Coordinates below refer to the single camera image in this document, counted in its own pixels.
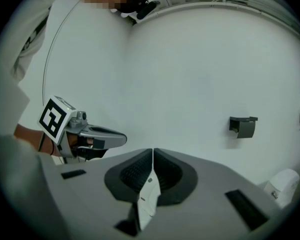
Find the wall-mounted hook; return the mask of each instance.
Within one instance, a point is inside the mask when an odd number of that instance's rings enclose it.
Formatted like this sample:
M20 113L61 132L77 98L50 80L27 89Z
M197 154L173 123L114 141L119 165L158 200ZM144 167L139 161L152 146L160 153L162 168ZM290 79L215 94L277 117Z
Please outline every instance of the wall-mounted hook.
M255 133L257 117L232 117L230 116L229 130L238 133L237 138L252 138Z

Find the person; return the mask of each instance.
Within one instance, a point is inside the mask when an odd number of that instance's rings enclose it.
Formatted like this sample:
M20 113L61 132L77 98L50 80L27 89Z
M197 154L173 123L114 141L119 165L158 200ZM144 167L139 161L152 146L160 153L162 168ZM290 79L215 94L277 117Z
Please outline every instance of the person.
M46 25L48 22L51 6L55 0L25 0L21 8L14 15L12 26L14 46L7 45L3 47L4 54L8 58L12 58L13 65L10 67L10 75L18 83L21 81L31 63L31 60L38 52L45 38ZM134 6L135 0L82 0L85 3L94 3L99 8L104 9L120 9L122 5L125 7ZM29 142L36 150L38 150L43 132L26 128L18 124L14 131L17 139ZM70 147L77 142L77 136L73 134L67 135ZM56 144L47 136L43 139L40 152L53 156L59 156Z

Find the white wall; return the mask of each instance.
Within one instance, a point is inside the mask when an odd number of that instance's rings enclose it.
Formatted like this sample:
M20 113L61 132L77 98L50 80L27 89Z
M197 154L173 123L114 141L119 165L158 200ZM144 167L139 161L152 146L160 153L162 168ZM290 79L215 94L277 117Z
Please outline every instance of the white wall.
M256 184L300 165L300 41L290 32L193 9L135 26L128 47L124 148L184 152ZM235 139L230 116L258 117L253 138Z
M49 19L54 33L68 3ZM106 156L166 148L225 164L255 184L300 165L300 41L290 32L218 8L175 12L130 30L117 15L81 4L48 65L47 98L60 95L85 110L89 123L127 135ZM32 128L52 38L21 83L31 102L20 122ZM230 116L258 117L253 138L236 139Z

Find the black slot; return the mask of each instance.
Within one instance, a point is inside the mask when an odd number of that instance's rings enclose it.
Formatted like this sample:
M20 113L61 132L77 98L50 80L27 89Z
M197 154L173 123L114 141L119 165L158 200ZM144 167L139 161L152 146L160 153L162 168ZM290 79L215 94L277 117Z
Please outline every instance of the black slot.
M266 216L240 190L229 191L225 195L251 230L255 230L267 222Z
M63 173L61 173L61 176L64 180L66 180L66 179L70 179L70 178L73 178L73 177L77 177L77 176L82 175L82 174L86 174L86 171L82 170L82 169L79 169L79 170L72 170L72 171L68 171L68 172L63 172Z

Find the black bracket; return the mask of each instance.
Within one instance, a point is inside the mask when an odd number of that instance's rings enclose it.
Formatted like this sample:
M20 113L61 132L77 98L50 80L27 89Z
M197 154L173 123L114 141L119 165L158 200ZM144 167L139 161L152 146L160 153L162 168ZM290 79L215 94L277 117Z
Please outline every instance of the black bracket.
M238 133L237 138L252 138L255 133L257 117L232 117L230 116L229 130Z

